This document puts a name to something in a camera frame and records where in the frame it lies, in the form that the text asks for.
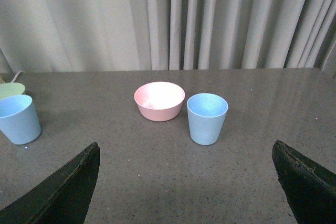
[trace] bowl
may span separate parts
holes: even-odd
[[[184,90],[173,83],[157,81],[139,87],[134,100],[140,113],[147,119],[163,122],[173,119],[181,110]]]
[[[8,82],[0,84],[0,100],[17,94],[23,94],[25,86],[18,82]]]

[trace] gray countertop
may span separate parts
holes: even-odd
[[[140,114],[134,92],[152,81],[185,90],[176,118]],[[20,146],[0,133],[0,209],[91,142],[101,148],[92,224],[296,223],[271,159],[276,140],[336,173],[336,82],[319,69],[24,73],[17,82],[42,134]],[[186,101],[203,92],[229,104],[210,146],[188,131]]]

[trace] blue cup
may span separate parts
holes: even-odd
[[[13,144],[27,144],[41,133],[33,100],[25,94],[0,100],[0,130]]]
[[[218,95],[201,93],[187,101],[190,137],[201,145],[217,141],[223,127],[227,102]]]

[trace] light green cup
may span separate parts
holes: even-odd
[[[25,86],[17,82],[9,82],[0,84],[0,100],[11,97],[17,94],[23,94],[25,92]]]

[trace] white curtain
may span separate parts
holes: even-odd
[[[335,13],[336,0],[0,0],[0,72],[335,72]]]

